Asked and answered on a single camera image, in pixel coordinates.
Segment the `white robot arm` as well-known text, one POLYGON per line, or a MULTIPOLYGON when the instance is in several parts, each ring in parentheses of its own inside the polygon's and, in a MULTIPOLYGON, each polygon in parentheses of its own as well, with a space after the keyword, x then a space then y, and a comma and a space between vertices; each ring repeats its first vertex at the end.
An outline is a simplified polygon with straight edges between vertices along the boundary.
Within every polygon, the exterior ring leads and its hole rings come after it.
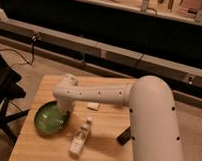
POLYGON ((131 84, 79 86, 68 74, 53 88, 61 113, 76 101, 114 104, 129 109, 133 161, 184 161, 176 107, 168 84, 143 76, 131 84))

